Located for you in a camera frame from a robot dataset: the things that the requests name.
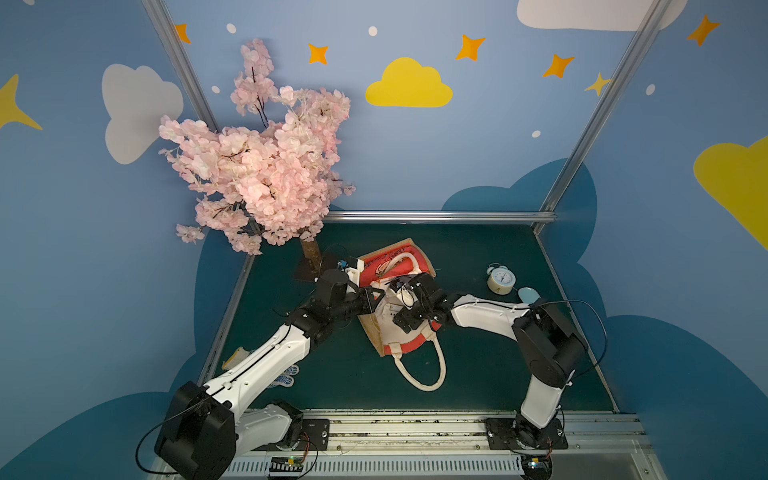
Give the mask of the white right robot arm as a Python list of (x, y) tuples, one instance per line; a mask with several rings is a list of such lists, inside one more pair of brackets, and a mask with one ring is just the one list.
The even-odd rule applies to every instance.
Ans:
[(504, 303), (473, 295), (448, 295), (427, 273), (399, 277), (385, 289), (381, 304), (405, 333), (421, 324), (428, 338), (438, 325), (456, 325), (501, 335), (517, 343), (531, 374), (526, 396), (512, 423), (518, 448), (566, 449), (561, 397), (586, 356), (587, 345), (554, 302)]

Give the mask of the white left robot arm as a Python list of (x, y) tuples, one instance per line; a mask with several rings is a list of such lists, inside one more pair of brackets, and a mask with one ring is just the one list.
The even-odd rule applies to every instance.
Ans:
[(323, 272), (312, 296), (262, 346), (203, 385), (181, 386), (159, 426), (154, 452), (185, 479), (218, 479), (232, 460), (265, 445), (300, 441), (303, 414), (285, 402), (250, 405), (291, 366), (314, 351), (338, 321), (372, 311), (372, 290), (361, 287), (364, 264)]

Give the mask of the blue twin-bell alarm clock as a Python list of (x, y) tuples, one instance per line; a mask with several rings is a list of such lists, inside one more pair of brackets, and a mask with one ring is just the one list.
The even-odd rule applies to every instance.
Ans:
[(515, 289), (517, 277), (507, 266), (492, 263), (488, 266), (486, 274), (486, 284), (492, 293), (505, 296)]

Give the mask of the red burlap canvas bag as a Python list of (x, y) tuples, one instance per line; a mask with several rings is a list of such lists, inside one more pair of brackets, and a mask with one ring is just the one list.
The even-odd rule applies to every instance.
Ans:
[[(424, 296), (417, 292), (435, 277), (431, 261), (410, 238), (364, 255), (360, 285), (375, 290), (375, 306), (359, 316), (360, 323), (379, 356), (390, 357), (401, 375), (415, 388), (432, 392), (446, 378), (447, 367), (437, 338), (438, 321), (417, 309), (424, 307)], [(430, 343), (437, 354), (439, 376), (431, 384), (414, 378), (402, 357)]]

